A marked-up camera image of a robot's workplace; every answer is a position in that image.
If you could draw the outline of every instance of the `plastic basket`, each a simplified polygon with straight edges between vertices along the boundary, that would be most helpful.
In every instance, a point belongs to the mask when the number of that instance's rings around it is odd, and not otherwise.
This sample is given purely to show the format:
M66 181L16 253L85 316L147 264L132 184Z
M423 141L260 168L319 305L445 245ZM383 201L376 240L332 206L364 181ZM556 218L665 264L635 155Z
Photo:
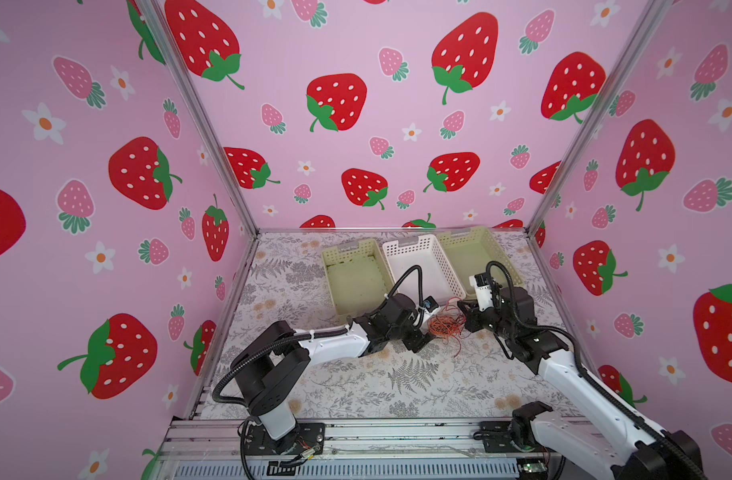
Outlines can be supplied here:
M449 259L443 253L435 235L419 235L386 242L382 245L393 281L413 265L422 267L422 290L425 297L432 296L439 305L453 297L464 298L466 292ZM398 291L418 303L419 292L416 274L409 275Z

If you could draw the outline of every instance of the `white plastic basket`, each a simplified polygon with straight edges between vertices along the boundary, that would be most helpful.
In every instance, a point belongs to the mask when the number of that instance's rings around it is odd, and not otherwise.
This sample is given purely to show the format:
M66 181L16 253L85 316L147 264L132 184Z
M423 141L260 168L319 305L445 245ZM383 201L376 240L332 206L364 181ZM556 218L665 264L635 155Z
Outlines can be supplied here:
M410 236L386 242L382 245L382 250L390 266L393 281L397 282L411 266L421 266L422 294L425 297L432 296L440 306L455 296L463 299L467 294L435 235ZM400 284L398 292L418 304L417 274L410 274Z

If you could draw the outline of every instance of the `pink wallpaper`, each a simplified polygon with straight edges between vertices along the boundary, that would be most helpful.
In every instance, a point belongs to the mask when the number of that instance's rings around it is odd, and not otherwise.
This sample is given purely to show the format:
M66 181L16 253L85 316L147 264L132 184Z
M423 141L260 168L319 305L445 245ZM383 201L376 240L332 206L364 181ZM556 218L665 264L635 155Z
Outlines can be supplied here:
M244 254L148 35L0 2L0 478L145 478Z
M560 194L542 254L603 379L732 478L730 0L672 6Z
M528 222L646 3L159 1L275 228Z

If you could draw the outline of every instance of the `strawberry print wall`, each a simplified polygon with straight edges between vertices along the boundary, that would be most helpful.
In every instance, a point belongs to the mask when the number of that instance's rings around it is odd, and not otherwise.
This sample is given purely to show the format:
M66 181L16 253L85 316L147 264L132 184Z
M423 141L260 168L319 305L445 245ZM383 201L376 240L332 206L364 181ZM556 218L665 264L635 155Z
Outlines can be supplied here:
M643 0L159 0L257 225L523 225Z
M249 237L133 2L20 6L0 2L0 478L147 478Z
M732 2L673 5L545 223L610 388L732 478Z

